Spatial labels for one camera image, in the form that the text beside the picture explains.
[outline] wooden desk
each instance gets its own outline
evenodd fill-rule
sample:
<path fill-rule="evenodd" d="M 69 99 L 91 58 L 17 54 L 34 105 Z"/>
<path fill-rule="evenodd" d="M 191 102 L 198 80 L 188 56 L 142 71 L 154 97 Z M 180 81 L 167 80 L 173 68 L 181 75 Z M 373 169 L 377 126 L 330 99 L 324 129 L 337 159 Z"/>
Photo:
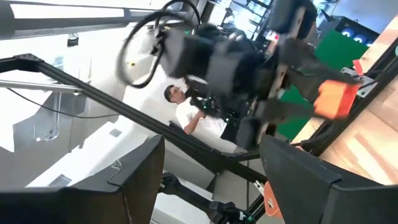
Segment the wooden desk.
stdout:
<path fill-rule="evenodd" d="M 360 59 L 368 71 L 398 37 L 398 16 Z M 308 139 L 321 125 L 311 119 L 293 142 Z M 381 184 L 398 184 L 398 77 L 322 154 L 322 159 Z"/>

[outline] wire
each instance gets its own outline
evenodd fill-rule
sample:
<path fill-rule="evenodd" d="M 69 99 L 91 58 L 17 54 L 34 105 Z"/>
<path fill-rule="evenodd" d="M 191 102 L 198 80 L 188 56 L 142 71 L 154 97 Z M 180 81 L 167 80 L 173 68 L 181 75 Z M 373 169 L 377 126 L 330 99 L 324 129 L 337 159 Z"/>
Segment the wire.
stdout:
<path fill-rule="evenodd" d="M 193 9 L 193 12 L 195 13 L 195 15 L 196 15 L 196 17 L 198 19 L 199 25 L 201 25 L 201 19 L 200 19 L 199 11 L 198 11 L 197 7 L 189 0 L 171 0 L 168 3 L 166 3 L 161 10 L 163 10 L 163 11 L 167 10 L 167 8 L 169 6 L 171 6 L 172 4 L 177 3 L 177 2 L 183 2 L 183 3 L 188 4 Z M 157 18 L 155 20 L 155 26 L 154 26 L 155 28 L 159 26 L 159 22 L 160 22 L 160 18 Z"/>
<path fill-rule="evenodd" d="M 139 21 L 134 28 L 132 29 L 131 33 L 129 34 L 129 36 L 127 37 L 126 41 L 123 43 L 122 49 L 119 52 L 118 55 L 118 59 L 116 61 L 116 76 L 117 78 L 124 83 L 127 86 L 131 86 L 134 88 L 144 88 L 145 86 L 147 86 L 150 81 L 152 80 L 152 78 L 155 75 L 155 71 L 156 68 L 160 62 L 160 57 L 162 56 L 163 53 L 163 46 L 160 46 L 158 49 L 156 48 L 156 46 L 154 46 L 154 49 L 157 49 L 157 58 L 155 60 L 155 63 L 152 65 L 152 68 L 150 70 L 150 74 L 147 78 L 147 80 L 145 80 L 143 83 L 140 84 L 133 84 L 134 80 L 131 79 L 129 77 L 129 75 L 126 72 L 126 65 L 124 63 L 125 58 L 126 58 L 126 53 L 127 53 L 127 47 L 129 46 L 132 38 L 134 37 L 134 35 L 141 29 L 143 28 L 148 22 L 153 21 L 155 19 L 160 19 L 161 17 L 164 16 L 170 16 L 170 17 L 174 17 L 176 19 L 179 19 L 181 21 L 183 21 L 186 25 L 192 27 L 192 29 L 195 27 L 190 21 L 188 21 L 186 18 L 184 18 L 183 16 L 174 13 L 174 12 L 170 12 L 170 11 L 165 11 L 165 10 L 161 10 L 161 11 L 156 11 L 153 12 L 151 14 L 149 14 L 148 16 L 146 16 L 143 20 Z"/>
<path fill-rule="evenodd" d="M 107 114 L 107 115 L 101 115 L 101 116 L 78 116 L 78 115 L 72 115 L 72 114 L 64 113 L 64 112 L 61 112 L 61 111 L 54 110 L 54 109 L 51 109 L 51 108 L 49 108 L 49 107 L 43 106 L 43 105 L 41 105 L 40 103 L 36 103 L 35 101 L 33 101 L 33 100 L 31 100 L 31 99 L 28 99 L 28 98 L 22 96 L 21 94 L 19 94 L 19 93 L 16 92 L 15 90 L 12 90 L 12 89 L 10 89 L 10 88 L 7 88 L 7 89 L 8 89 L 9 91 L 13 92 L 13 94 L 15 94 L 15 95 L 21 97 L 22 99 L 24 99 L 24 100 L 26 100 L 26 101 L 29 101 L 29 102 L 31 102 L 31 103 L 37 105 L 37 106 L 40 106 L 40 107 L 42 107 L 42 108 L 44 108 L 44 109 L 46 109 L 46 110 L 53 111 L 53 112 L 60 113 L 60 114 L 64 114 L 64 115 L 71 116 L 71 117 L 74 117 L 74 118 L 96 119 L 96 118 L 107 118 L 107 117 L 111 117 L 111 116 L 119 116 L 118 114 Z"/>

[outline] green panel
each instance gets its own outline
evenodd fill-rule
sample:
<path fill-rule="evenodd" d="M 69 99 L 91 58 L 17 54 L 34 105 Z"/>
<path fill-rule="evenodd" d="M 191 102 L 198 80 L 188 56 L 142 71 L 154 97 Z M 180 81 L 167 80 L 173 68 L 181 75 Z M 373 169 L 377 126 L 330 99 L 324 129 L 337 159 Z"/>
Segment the green panel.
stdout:
<path fill-rule="evenodd" d="M 368 47 L 364 44 L 360 44 L 333 30 L 322 39 L 315 50 L 315 56 L 329 67 L 340 71 L 343 67 L 352 67 L 353 60 L 361 58 L 367 49 Z M 286 91 L 281 100 L 309 105 L 298 89 L 294 87 Z M 277 132 L 284 135 L 287 139 L 293 140 L 308 120 L 309 118 L 290 120 L 287 123 L 278 125 Z"/>

